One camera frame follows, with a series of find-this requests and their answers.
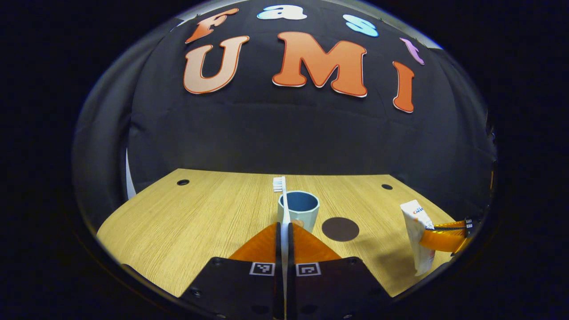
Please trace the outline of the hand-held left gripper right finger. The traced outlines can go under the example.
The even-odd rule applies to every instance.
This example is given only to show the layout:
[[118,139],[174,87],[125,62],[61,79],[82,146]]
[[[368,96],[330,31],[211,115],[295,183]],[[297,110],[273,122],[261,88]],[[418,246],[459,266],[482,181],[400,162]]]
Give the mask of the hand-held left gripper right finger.
[[293,223],[288,251],[288,320],[372,320],[392,300],[362,259]]

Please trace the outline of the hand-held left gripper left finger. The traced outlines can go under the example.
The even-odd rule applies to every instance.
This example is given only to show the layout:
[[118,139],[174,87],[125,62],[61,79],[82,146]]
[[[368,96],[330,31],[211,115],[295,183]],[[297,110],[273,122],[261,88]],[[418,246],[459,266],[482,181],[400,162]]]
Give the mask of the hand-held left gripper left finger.
[[180,296],[214,320],[283,320],[281,224],[269,225],[228,258],[212,257]]

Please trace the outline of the white toothpaste tube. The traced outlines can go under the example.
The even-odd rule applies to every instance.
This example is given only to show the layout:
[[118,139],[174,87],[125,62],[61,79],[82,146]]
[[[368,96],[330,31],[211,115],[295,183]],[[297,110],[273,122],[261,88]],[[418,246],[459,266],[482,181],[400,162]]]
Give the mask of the white toothpaste tube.
[[410,241],[415,275],[418,277],[426,274],[433,265],[435,250],[421,245],[421,239],[425,235],[425,231],[433,230],[434,225],[425,209],[416,199],[401,204],[400,208],[404,215],[407,236]]

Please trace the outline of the pale blue cup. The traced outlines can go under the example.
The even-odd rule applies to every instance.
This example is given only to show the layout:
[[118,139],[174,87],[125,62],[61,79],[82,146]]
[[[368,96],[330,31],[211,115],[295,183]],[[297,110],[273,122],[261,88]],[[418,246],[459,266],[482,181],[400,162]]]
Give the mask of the pale blue cup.
[[288,191],[287,206],[290,213],[290,220],[300,220],[301,226],[311,232],[317,220],[317,215],[321,203],[319,199],[309,192]]

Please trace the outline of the dark brown round coaster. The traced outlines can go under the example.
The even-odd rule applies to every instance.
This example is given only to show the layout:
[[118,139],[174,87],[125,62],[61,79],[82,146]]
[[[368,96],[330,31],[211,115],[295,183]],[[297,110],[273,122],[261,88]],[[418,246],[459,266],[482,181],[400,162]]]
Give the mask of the dark brown round coaster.
[[346,217],[331,217],[322,223],[321,229],[327,238],[337,242],[352,241],[360,233],[359,226]]

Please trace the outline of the white toothbrush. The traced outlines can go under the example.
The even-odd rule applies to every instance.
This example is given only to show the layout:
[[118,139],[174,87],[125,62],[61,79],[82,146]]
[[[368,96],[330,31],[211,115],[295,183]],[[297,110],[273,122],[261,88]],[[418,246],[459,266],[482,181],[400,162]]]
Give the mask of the white toothbrush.
[[283,217],[280,229],[280,244],[282,257],[282,279],[283,279],[283,308],[284,319],[287,318],[287,296],[288,296],[288,272],[289,272],[289,226],[291,223],[290,211],[287,202],[286,177],[273,178],[273,191],[281,192],[283,199]]

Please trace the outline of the wooden desktop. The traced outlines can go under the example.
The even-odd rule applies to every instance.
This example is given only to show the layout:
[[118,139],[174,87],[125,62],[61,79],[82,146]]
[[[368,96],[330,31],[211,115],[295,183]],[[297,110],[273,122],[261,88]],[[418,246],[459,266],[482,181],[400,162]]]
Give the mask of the wooden desktop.
[[[274,175],[177,169],[140,191],[112,213],[97,239],[165,291],[180,296],[212,257],[228,258],[251,237],[277,222]],[[179,186],[177,181],[189,180]],[[341,257],[357,256],[390,296],[423,279],[414,260],[400,205],[417,200],[435,224],[453,218],[396,178],[286,176],[290,191],[320,201],[313,234]],[[389,184],[392,190],[382,188]],[[352,241],[322,233],[322,223],[346,217],[360,228]]]

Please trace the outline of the dark side cloth panel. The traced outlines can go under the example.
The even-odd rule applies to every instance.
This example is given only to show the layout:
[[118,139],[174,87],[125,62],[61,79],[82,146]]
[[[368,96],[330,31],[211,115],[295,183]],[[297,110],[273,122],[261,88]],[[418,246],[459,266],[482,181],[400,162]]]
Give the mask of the dark side cloth panel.
[[451,195],[458,197],[459,217],[484,216],[495,193],[497,148],[488,106],[467,71],[445,50],[431,48],[435,60],[449,81],[457,116],[457,156],[453,161]]
[[134,92],[150,54],[179,23],[171,18],[130,45],[101,75],[80,111],[72,180],[80,211],[94,233],[128,199],[126,153]]

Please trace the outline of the black backdrop cloth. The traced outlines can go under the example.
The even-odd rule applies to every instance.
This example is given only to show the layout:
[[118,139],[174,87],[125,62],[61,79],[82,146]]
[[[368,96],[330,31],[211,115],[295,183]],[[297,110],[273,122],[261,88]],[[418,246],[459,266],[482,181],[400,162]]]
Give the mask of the black backdrop cloth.
[[134,188],[177,168],[389,174],[452,213],[457,116],[431,48],[321,0],[248,0],[183,20],[134,92]]

